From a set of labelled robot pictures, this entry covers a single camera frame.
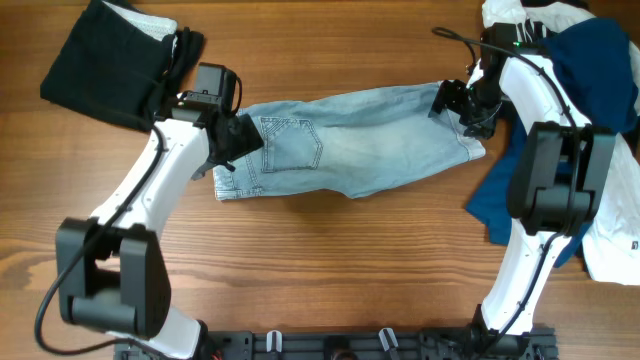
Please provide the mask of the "light blue denim shorts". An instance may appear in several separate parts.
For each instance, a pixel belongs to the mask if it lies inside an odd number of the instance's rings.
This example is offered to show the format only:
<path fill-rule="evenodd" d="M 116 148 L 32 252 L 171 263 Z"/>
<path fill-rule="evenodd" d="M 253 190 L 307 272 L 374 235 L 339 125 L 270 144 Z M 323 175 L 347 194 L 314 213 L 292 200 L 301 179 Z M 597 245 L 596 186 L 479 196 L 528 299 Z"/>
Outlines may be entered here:
<path fill-rule="evenodd" d="M 218 200 L 316 190 L 360 198 L 483 157 L 457 114 L 431 110 L 439 85 L 393 86 L 244 108 L 264 145 L 214 170 Z"/>

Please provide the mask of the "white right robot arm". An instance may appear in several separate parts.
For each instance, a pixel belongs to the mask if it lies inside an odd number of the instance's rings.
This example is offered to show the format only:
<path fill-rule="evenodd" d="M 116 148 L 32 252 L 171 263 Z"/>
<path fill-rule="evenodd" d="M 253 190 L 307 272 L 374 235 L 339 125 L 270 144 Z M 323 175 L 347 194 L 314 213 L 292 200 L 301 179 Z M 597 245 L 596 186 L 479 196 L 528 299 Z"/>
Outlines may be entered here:
<path fill-rule="evenodd" d="M 548 52 L 516 25 L 495 23 L 480 40 L 463 42 L 480 48 L 472 54 L 477 67 L 468 82 L 442 82 L 431 112 L 450 110 L 466 135 L 488 138 L 512 105 L 527 134 L 507 191 L 511 238 L 465 346 L 476 354 L 521 354 L 555 260 L 597 214 L 615 137 L 572 106 Z"/>

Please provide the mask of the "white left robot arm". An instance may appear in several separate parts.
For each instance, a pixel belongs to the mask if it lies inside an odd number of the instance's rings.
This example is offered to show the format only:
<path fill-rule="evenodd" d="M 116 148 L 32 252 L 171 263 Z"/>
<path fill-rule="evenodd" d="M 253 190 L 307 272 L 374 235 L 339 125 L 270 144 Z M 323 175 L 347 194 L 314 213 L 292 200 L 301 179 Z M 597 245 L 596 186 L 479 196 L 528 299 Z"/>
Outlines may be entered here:
<path fill-rule="evenodd" d="M 172 110 L 114 193 L 55 236 L 58 275 L 46 297 L 62 320 L 111 335 L 120 352 L 156 359 L 209 359 L 207 326 L 171 304 L 159 241 L 187 184 L 263 147 L 248 115 L 218 107 Z"/>

